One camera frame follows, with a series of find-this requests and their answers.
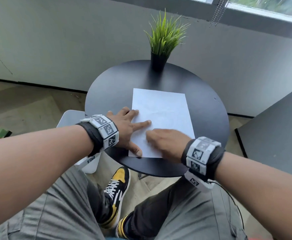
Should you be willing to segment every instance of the forearm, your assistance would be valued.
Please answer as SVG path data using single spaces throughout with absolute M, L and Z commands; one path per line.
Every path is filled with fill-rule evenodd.
M 0 139 L 0 223 L 38 198 L 92 149 L 79 125 Z
M 216 180 L 278 239 L 292 239 L 292 175 L 225 153 Z

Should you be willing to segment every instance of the black cable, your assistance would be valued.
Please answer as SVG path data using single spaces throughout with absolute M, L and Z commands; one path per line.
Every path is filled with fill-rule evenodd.
M 223 190 L 225 190 L 225 192 L 226 192 L 226 193 L 229 195 L 229 197 L 232 199 L 232 201 L 234 202 L 234 205 L 237 207 L 237 209 L 238 209 L 238 211 L 239 211 L 240 218 L 242 219 L 243 230 L 245 230 L 245 228 L 244 228 L 244 220 L 243 220 L 242 213 L 240 212 L 240 209 L 239 209 L 238 205 L 236 205 L 234 198 L 233 198 L 233 197 L 230 195 L 230 193 L 228 193 L 228 191 L 227 191 L 223 186 L 221 186 L 219 183 L 217 183 L 216 181 L 212 181 L 212 182 L 215 183 L 215 184 L 217 184 L 217 185 L 219 185 Z

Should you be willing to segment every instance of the pants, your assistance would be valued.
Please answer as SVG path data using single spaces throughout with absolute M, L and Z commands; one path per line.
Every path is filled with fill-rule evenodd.
M 98 223 L 109 217 L 109 209 L 100 186 L 73 166 L 0 225 L 0 240 L 105 239 Z M 223 189 L 215 185 L 202 193 L 183 177 L 137 205 L 129 228 L 140 239 L 247 239 L 237 207 Z

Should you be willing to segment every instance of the plant pot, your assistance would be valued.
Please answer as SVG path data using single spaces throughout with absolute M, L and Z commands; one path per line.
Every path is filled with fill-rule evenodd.
M 155 72 L 162 72 L 169 56 L 159 56 L 151 52 L 150 66 Z

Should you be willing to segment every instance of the black table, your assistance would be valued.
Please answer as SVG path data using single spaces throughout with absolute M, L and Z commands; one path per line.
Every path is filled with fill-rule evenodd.
M 226 145 L 229 121 L 219 96 L 198 76 L 170 63 L 161 74 L 150 69 L 149 60 L 129 61 L 104 71 L 89 88 L 86 115 L 131 108 L 134 88 L 184 93 L 195 137 L 206 136 Z M 120 164 L 147 175 L 178 177 L 187 171 L 184 165 L 162 158 L 128 157 L 127 150 L 116 147 L 108 148 L 106 153 Z

